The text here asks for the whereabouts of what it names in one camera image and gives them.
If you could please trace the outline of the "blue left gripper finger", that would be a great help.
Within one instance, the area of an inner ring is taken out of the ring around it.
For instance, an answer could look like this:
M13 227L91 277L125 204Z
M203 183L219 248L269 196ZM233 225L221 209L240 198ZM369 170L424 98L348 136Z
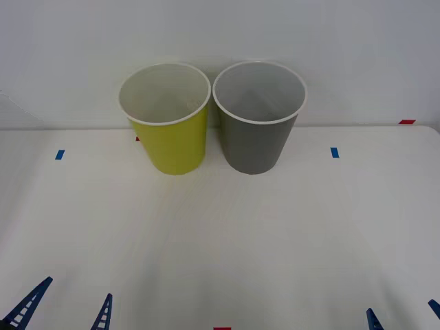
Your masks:
M108 293L91 330L109 330L111 322L113 295Z
M24 330L52 281L53 278L48 276L45 280L38 284L12 311L5 316L3 320L1 320L1 330Z

